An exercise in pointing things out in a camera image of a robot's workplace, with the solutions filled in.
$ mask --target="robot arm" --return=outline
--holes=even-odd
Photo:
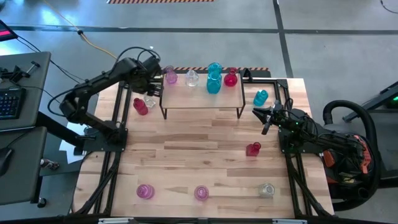
[[[132,86],[135,93],[149,96],[159,96],[160,86],[150,83],[150,80],[160,74],[161,68],[158,59],[149,57],[146,61],[140,62],[133,58],[125,58],[114,65],[108,71],[103,72],[85,83],[77,85],[68,93],[60,104],[60,110],[68,121],[78,124],[87,124],[99,132],[106,139],[118,141],[116,124],[109,121],[102,121],[96,116],[87,113],[88,101],[91,96],[110,87],[118,82],[125,82]]]
[[[322,153],[326,149],[333,149],[347,156],[350,154],[363,156],[363,147],[354,136],[327,130],[314,122],[302,110],[285,110],[277,101],[270,108],[254,108],[253,113],[264,124],[262,134],[267,134],[271,125],[277,125],[284,133],[290,148],[300,149],[306,142],[313,144],[313,147],[308,148],[307,151],[298,151],[300,153]]]

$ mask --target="keyboard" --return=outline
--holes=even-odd
[[[0,89],[0,120],[19,118],[25,93],[25,88]]]

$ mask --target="paper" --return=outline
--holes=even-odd
[[[67,128],[76,132],[79,135],[84,135],[86,126],[69,122],[67,125]],[[71,144],[67,143],[66,141],[62,140],[61,145],[60,145],[60,151],[67,152],[68,164],[71,164],[72,162],[80,161],[85,157],[85,156],[73,155],[74,149],[75,149],[74,145],[71,145]]]

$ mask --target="wooden table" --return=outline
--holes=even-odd
[[[288,84],[294,108],[310,114],[304,80],[292,78]],[[251,112],[259,89],[269,93],[265,106],[273,103],[273,87],[244,84],[244,89],[246,107],[241,119],[236,118],[235,109],[223,108],[175,109],[164,120],[159,99],[155,99],[157,105],[145,116],[138,115],[131,107],[127,119],[129,137],[119,166],[112,216],[293,218],[277,127],[272,126],[268,135],[261,135],[262,124]],[[114,85],[100,93],[96,116],[111,119],[116,92],[117,85]],[[131,100],[135,97],[142,96],[133,94]],[[262,145],[260,154],[246,157],[245,148],[254,141]],[[103,156],[103,152],[94,152],[83,163],[75,190],[75,210],[97,187]],[[303,164],[309,189],[323,207],[333,213],[321,160],[303,154]],[[264,183],[275,187],[273,198],[258,197],[257,187]],[[150,200],[140,199],[136,195],[140,184],[153,185],[155,196]],[[209,188],[210,197],[205,202],[194,198],[193,191],[198,185]],[[304,213],[300,190],[298,197]]]

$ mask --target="concrete floor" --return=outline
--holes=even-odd
[[[105,0],[53,0],[51,3],[77,26],[153,28],[278,29],[272,0],[215,0],[209,3],[105,4]],[[398,2],[384,0],[398,11]],[[398,30],[398,15],[387,12],[378,0],[279,0],[285,29]],[[13,0],[6,3],[0,19],[10,26],[68,25],[42,1]],[[82,78],[107,70],[113,59],[80,40],[75,32],[16,31],[52,60]],[[218,61],[224,66],[269,67],[273,77],[286,77],[281,42],[277,33],[183,33],[183,32],[86,32],[89,39],[113,54],[133,45],[153,46],[162,64],[201,67]],[[312,114],[322,123],[322,109],[331,100],[362,103],[397,81],[396,35],[295,35],[286,42],[294,77],[304,78]],[[16,40],[0,43],[0,55],[30,50]],[[50,66],[45,89],[51,94],[69,89],[74,82]],[[49,96],[43,95],[40,110],[46,114]],[[90,103],[91,111],[96,98]],[[347,111],[334,111],[336,122]],[[66,124],[63,118],[52,118]],[[387,138],[390,146],[395,140]],[[49,137],[46,152],[58,149],[59,139]],[[397,150],[380,149],[392,168]],[[64,215],[72,201],[77,174],[45,177],[42,196],[45,208],[19,203],[0,206],[0,220]],[[398,190],[378,190],[366,204],[337,215],[398,223]]]

